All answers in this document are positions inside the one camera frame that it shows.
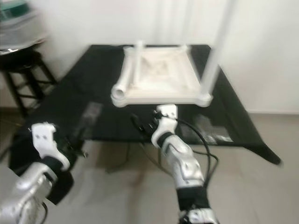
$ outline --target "gray floor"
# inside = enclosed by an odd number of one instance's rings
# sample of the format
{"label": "gray floor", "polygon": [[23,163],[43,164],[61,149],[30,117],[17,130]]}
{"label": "gray floor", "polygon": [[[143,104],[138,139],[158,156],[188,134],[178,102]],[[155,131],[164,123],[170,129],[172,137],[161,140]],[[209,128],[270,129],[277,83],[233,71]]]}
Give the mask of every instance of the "gray floor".
{"label": "gray floor", "polygon": [[[222,224],[299,223],[299,116],[253,115],[264,141],[284,161],[274,166],[241,148],[212,147],[220,166],[211,181],[209,198]],[[15,126],[1,122],[1,149]],[[47,202],[47,224],[175,224],[178,203],[171,177],[157,169],[137,144],[129,163],[118,172],[105,170],[121,163],[126,143],[86,142],[90,154],[73,169],[75,185],[58,205]],[[157,151],[150,145],[152,156]],[[204,169],[206,160],[198,157]],[[0,167],[3,198],[14,174]]]}

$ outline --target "stool leg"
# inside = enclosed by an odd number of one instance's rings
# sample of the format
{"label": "stool leg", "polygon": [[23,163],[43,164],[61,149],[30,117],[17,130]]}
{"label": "stool leg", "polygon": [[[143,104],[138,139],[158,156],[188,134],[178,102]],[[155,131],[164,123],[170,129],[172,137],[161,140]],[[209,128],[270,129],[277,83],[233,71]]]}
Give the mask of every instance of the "stool leg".
{"label": "stool leg", "polygon": [[39,60],[38,65],[41,67],[42,71],[46,75],[46,77],[51,81],[52,84],[57,84],[56,79],[48,69],[48,67],[45,65],[45,63],[41,60]]}
{"label": "stool leg", "polygon": [[17,87],[14,84],[14,81],[13,81],[13,78],[11,77],[11,74],[9,72],[4,72],[3,76],[4,76],[5,80],[6,80],[6,83],[7,83],[8,87],[9,87],[10,92],[12,93],[12,95],[14,97],[14,100],[15,100],[16,104],[19,107],[21,115],[23,117],[28,116],[27,109],[24,106],[24,104],[23,104],[23,102],[21,100],[21,97],[19,96],[19,93],[17,91]]}
{"label": "stool leg", "polygon": [[20,73],[27,80],[29,84],[29,88],[33,91],[38,101],[43,100],[45,98],[45,94],[42,91],[41,87],[39,86],[30,68],[25,68],[22,71],[20,71]]}

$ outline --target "black table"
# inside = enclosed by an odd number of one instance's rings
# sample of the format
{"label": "black table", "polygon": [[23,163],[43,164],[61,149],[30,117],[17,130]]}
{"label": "black table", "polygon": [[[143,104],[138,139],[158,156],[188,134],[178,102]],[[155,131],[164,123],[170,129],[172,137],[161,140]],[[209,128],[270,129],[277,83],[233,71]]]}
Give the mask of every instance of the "black table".
{"label": "black table", "polygon": [[[90,102],[100,103],[102,110],[88,139],[122,142],[144,140],[132,125],[130,116],[134,113],[142,121],[149,122],[156,105],[117,108],[110,98],[111,88],[121,72],[124,58],[122,48],[123,46],[92,45],[40,107],[27,118],[15,135],[15,141],[28,135],[28,128],[37,122],[54,123],[64,134],[72,133]],[[191,53],[200,74],[209,52],[207,45],[192,47]],[[178,117],[195,126],[200,123],[208,140],[212,139],[210,144],[244,147],[271,163],[279,164],[280,158],[261,139],[223,71],[220,71],[213,96],[214,99],[207,108],[178,105]],[[200,144],[184,127],[179,126],[177,132],[186,143]],[[25,158],[30,160],[29,150],[16,144],[11,149],[11,168],[19,166],[20,161],[25,163]]]}

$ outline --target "white vertical post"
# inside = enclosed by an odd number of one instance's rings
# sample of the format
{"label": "white vertical post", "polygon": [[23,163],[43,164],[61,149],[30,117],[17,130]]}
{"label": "white vertical post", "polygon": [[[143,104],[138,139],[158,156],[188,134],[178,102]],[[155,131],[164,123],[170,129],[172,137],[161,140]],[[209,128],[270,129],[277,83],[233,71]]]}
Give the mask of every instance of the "white vertical post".
{"label": "white vertical post", "polygon": [[182,36],[181,36],[181,45],[187,44],[188,36],[190,33],[190,23],[192,18],[192,8],[194,7],[194,0],[187,0],[184,15],[184,22],[182,26]]}
{"label": "white vertical post", "polygon": [[236,0],[228,0],[227,6],[225,8],[223,18],[221,21],[220,29],[216,36],[215,47],[211,49],[209,58],[206,62],[205,70],[201,79],[201,89],[199,98],[210,99],[210,95],[214,89],[215,83],[218,78],[220,67],[218,65],[219,58],[223,52],[225,37],[228,33],[229,22],[232,16],[234,4]]}
{"label": "white vertical post", "polygon": [[140,64],[141,64],[141,53],[143,49],[143,42],[142,41],[137,41],[135,44],[135,66],[134,66],[134,76],[133,76],[133,84],[136,84],[139,80],[140,77]]}

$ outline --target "white wall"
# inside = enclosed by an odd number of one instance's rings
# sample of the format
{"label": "white wall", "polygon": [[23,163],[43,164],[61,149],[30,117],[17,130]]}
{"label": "white wall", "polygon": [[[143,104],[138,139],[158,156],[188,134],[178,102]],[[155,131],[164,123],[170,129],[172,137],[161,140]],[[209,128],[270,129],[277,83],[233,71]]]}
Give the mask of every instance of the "white wall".
{"label": "white wall", "polygon": [[[32,0],[49,39],[45,61],[63,76],[90,44],[182,41],[213,45],[227,0]],[[238,0],[221,58],[231,84],[250,112],[299,113],[299,1]],[[0,105],[11,106],[2,94]]]}

